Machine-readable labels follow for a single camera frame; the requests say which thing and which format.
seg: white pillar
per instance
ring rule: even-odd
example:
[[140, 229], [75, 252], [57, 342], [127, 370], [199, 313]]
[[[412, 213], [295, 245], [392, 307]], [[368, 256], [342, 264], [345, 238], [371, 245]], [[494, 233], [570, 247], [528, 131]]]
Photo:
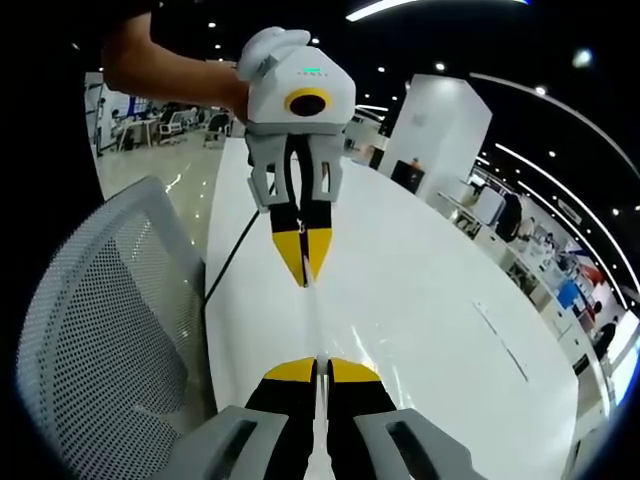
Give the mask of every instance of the white pillar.
[[425, 175], [416, 196], [433, 205], [438, 191], [466, 182], [491, 117], [466, 81], [414, 75], [378, 170], [390, 177], [398, 161], [417, 158]]

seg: black cable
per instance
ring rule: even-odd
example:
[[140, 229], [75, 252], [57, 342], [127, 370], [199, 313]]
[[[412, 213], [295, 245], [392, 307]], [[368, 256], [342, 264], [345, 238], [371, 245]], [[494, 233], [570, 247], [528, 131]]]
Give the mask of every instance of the black cable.
[[[275, 188], [275, 181], [274, 181], [274, 183], [271, 184], [271, 187], [269, 188], [269, 194], [271, 194], [273, 192], [274, 188]], [[216, 288], [218, 287], [218, 285], [222, 281], [222, 277], [227, 272], [227, 269], [229, 268], [229, 265], [231, 265], [231, 261], [233, 260], [233, 257], [235, 257], [236, 253], [238, 252], [238, 249], [240, 248], [240, 245], [242, 245], [242, 242], [244, 241], [245, 237], [247, 236], [247, 234], [251, 230], [251, 227], [253, 227], [253, 224], [256, 223], [256, 220], [258, 219], [259, 215], [260, 215], [260, 211], [256, 210], [256, 212], [251, 217], [251, 220], [249, 220], [249, 223], [247, 224], [245, 229], [240, 234], [240, 238], [238, 238], [238, 241], [236, 242], [236, 244], [234, 245], [233, 249], [231, 250], [231, 253], [227, 257], [227, 260], [224, 262], [224, 265], [222, 265], [222, 269], [220, 270], [220, 273], [218, 274], [218, 276], [216, 277], [215, 281], [213, 282], [213, 285], [211, 285], [211, 288], [207, 292], [207, 295], [204, 297], [204, 304], [202, 305], [202, 311], [203, 312], [204, 312], [204, 309], [207, 306], [207, 303], [209, 302], [209, 299], [213, 295], [213, 292], [215, 292]]]

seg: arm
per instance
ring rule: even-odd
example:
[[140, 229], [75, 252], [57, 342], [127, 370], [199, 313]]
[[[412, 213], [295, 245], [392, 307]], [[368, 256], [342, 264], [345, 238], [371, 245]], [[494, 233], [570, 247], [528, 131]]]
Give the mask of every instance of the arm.
[[249, 87], [222, 62], [176, 55], [153, 43], [151, 14], [127, 20], [107, 37], [102, 50], [109, 87], [158, 100], [215, 105], [246, 120]]

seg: floor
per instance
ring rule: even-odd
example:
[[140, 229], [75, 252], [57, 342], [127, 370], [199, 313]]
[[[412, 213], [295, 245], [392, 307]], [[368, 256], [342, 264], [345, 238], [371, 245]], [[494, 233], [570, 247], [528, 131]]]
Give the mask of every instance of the floor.
[[211, 204], [224, 140], [204, 147], [204, 131], [174, 137], [175, 145], [141, 146], [131, 151], [106, 151], [97, 160], [106, 198], [147, 175], [165, 185], [173, 208], [203, 256], [206, 252]]

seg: black ceiling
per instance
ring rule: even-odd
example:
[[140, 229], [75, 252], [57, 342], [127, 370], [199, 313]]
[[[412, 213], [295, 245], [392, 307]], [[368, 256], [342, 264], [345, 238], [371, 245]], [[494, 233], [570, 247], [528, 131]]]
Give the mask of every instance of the black ceiling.
[[[354, 78], [359, 103], [391, 108], [385, 121], [388, 131], [402, 105], [405, 81], [414, 73], [435, 74], [437, 61], [447, 65], [447, 75], [468, 78], [477, 72], [531, 87], [544, 85], [549, 95], [607, 132], [640, 170], [640, 42], [632, 5], [589, 7], [576, 2], [559, 8], [554, 0], [531, 0], [528, 6], [509, 0], [431, 0], [355, 23], [346, 20], [348, 13], [373, 2], [167, 0], [154, 13], [153, 34], [179, 53], [237, 60], [244, 43], [264, 27], [307, 29]], [[209, 21], [216, 27], [208, 28]], [[215, 49], [216, 44], [222, 48]], [[594, 62], [576, 69], [572, 57], [582, 47], [593, 51]], [[379, 66], [386, 72], [379, 73]], [[521, 179], [549, 199], [565, 198], [495, 143], [532, 160], [582, 198], [638, 271], [640, 213], [634, 207], [640, 204], [640, 178], [633, 170], [599, 135], [559, 108], [505, 86], [469, 81], [494, 114], [484, 150], [508, 181], [515, 185]], [[391, 100], [394, 95], [398, 102]], [[550, 150], [557, 152], [556, 158], [549, 157]], [[621, 215], [614, 217], [613, 208]], [[619, 266], [618, 281], [632, 286], [598, 227], [587, 220], [581, 228], [591, 228], [592, 243], [605, 262]]]

